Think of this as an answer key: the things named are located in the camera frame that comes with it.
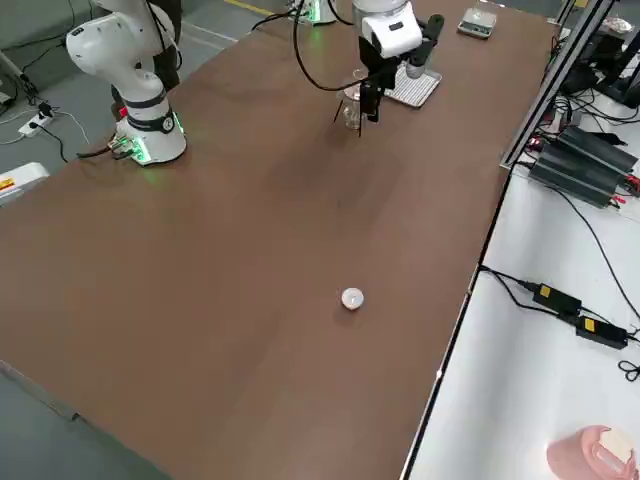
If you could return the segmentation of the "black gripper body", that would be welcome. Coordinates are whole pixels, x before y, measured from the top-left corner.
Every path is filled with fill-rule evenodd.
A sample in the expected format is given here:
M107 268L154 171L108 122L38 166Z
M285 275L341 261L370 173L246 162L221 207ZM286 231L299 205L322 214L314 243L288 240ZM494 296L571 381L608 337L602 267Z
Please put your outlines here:
M401 58L397 56L383 58L375 45L362 36L358 37L358 48L360 61L368 72L367 82L380 89L394 89Z

